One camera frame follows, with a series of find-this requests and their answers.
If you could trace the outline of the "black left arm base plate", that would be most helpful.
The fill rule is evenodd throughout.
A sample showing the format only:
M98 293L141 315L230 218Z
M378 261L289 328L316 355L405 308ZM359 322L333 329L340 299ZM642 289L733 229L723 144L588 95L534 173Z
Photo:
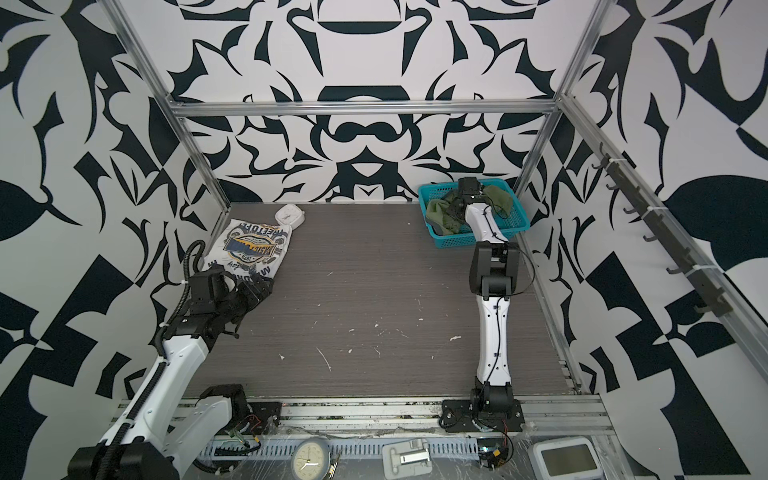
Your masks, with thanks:
M270 433L281 423L283 403L280 401L257 401L248 404L249 410L235 424L234 429L243 436L258 437Z

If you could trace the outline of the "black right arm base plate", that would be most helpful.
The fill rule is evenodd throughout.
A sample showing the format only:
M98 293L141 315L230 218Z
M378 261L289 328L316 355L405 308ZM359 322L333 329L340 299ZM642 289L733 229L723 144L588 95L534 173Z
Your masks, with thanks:
M448 433L521 432L525 423L521 405L510 412L477 411L469 400L443 400L438 425Z

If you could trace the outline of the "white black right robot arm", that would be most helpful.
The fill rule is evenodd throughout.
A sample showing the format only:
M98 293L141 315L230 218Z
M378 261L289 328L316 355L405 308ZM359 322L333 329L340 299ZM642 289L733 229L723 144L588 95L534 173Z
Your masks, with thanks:
M476 419L483 415L508 416L513 413L515 398L508 362L507 321L519 255L510 249L510 241L498 226L495 208L479 180L460 179L451 208L462 215L476 240L469 287L478 305L480 353L470 409Z

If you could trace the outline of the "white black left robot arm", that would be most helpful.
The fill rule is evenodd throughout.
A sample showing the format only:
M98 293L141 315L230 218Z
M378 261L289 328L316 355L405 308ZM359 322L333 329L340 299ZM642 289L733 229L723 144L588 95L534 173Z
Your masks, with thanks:
M180 479L217 433L238 427L251 413L240 384L207 388L179 426L171 421L218 338L237 336L273 285L220 265L188 276L177 310L153 337L158 356L148 377L98 443L75 452L68 478Z

